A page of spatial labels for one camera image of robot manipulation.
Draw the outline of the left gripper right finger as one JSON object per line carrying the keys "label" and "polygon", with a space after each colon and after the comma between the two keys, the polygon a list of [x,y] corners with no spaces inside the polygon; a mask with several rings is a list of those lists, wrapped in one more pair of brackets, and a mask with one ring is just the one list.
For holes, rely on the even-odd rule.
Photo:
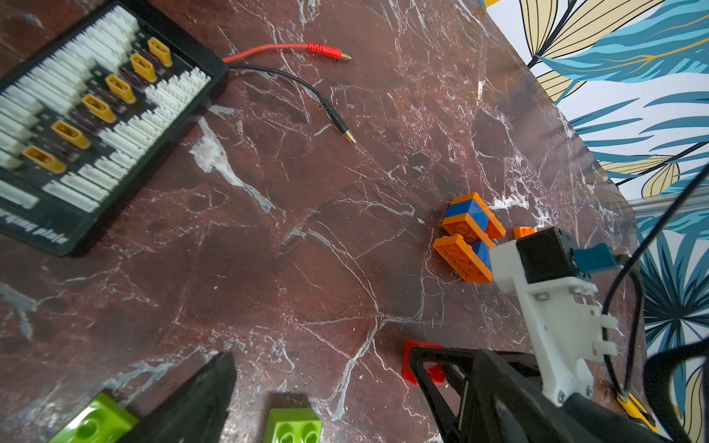
{"label": "left gripper right finger", "polygon": [[550,402],[498,354],[482,351],[474,362],[474,386],[489,442],[506,435],[499,406],[507,408],[530,442],[596,442],[597,438]]}

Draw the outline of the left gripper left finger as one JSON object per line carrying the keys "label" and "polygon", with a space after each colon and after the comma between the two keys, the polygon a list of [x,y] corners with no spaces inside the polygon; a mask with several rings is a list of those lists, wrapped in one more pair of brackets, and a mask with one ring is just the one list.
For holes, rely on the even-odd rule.
{"label": "left gripper left finger", "polygon": [[236,385],[229,352],[216,354],[169,398],[144,417],[121,442],[218,442]]}

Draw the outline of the blue square lego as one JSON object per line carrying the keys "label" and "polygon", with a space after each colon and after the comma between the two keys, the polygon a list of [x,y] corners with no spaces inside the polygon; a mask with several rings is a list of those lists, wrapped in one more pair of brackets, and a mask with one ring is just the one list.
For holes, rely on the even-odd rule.
{"label": "blue square lego", "polygon": [[490,248],[489,246],[483,242],[483,241],[477,241],[472,243],[471,245],[474,253],[476,253],[476,256],[485,264],[485,266],[492,271],[492,266],[490,262]]}
{"label": "blue square lego", "polygon": [[473,216],[483,214],[482,212],[480,212],[480,209],[477,207],[477,205],[476,205],[476,203],[474,203],[474,201],[469,201],[465,205],[456,205],[456,206],[452,207],[451,209],[449,207],[446,214],[445,214],[444,219],[447,217],[452,217],[452,216],[461,215],[461,214],[465,214],[465,213],[470,213]]}

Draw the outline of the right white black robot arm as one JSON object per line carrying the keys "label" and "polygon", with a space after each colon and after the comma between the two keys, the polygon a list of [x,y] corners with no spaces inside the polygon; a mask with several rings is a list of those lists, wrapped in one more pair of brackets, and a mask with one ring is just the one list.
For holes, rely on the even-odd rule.
{"label": "right white black robot arm", "polygon": [[407,341],[404,376],[422,389],[445,442],[687,442],[670,383],[682,364],[707,356],[707,341],[652,356],[644,365],[649,406],[629,397],[624,416],[581,394],[548,400],[533,354]]}

